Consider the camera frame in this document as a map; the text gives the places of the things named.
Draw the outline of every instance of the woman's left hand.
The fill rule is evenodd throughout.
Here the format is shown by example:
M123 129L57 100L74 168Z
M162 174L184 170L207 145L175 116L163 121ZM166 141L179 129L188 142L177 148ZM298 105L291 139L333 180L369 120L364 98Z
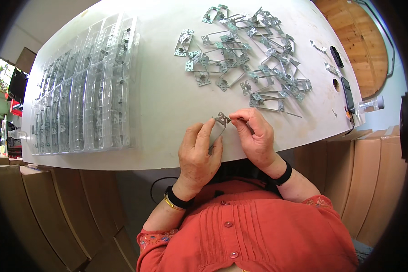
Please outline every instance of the woman's left hand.
M196 123L186 129L185 137L178 150L181 174L172 188L174 194L183 201L189 201L201 191L221 166L222 136L213 144L211 155L210 133L215 119L205 124Z

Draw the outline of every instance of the hand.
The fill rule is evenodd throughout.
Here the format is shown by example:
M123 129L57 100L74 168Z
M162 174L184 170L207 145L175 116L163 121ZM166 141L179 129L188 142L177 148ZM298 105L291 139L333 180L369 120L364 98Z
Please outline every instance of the hand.
M285 162L274 151L274 129L261 113L255 108L241 109L230 114L230 119L237 128L247 158L272 178L281 176L285 171ZM246 122L254 130L254 134L251 134Z
M193 124L187 128L181 142L178 150L181 174L172 190L183 201L194 198L221 166L222 136L214 142L211 155L208 154L214 124L213 118L205 124Z

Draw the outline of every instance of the red object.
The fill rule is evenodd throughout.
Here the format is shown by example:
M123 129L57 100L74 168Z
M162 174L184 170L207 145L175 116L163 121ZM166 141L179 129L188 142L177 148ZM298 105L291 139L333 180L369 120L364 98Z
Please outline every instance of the red object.
M213 198L214 191L225 194ZM179 230L137 236L137 271L210 272L231 266L258 271L355 271L358 259L331 201L280 199L254 185L207 185Z
M12 114L15 114L15 115L18 115L19 117L22 117L22 111L21 110L13 110L12 108L13 108L13 106L15 106L15 105L19 105L20 103L18 102L18 101L15 101L15 100L11 100L11 110L10 110L10 112L12 113Z

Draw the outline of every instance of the black wristband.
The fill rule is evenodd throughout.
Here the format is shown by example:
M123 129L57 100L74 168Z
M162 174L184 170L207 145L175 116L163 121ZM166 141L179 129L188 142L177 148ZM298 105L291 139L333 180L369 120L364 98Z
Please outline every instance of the black wristband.
M166 188L165 193L168 196L169 201L179 208L187 209L194 204L195 198L190 199L189 201L183 201L179 199L177 196L175 196L174 192L172 192L172 186L169 186L168 188Z
M284 182L288 181L288 179L291 176L291 166L290 166L290 164L288 164L288 162L286 160L284 160L284 161L286 163L287 168L286 168L286 171L284 172L284 174L281 177L279 177L277 179L273 179L273 178L268 176L269 177L268 180L270 182L272 182L273 184L278 185L278 186L281 186Z

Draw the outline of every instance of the gold bracelet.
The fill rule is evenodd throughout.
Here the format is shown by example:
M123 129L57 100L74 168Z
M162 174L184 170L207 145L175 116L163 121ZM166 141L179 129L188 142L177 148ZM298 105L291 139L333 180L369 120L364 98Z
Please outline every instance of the gold bracelet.
M177 211L183 211L184 209L180 209L174 206L174 204L172 204L171 202L169 202L168 198L166 197L166 193L165 193L165 198L164 198L165 202L168 203L169 206L171 206L171 208L177 210Z

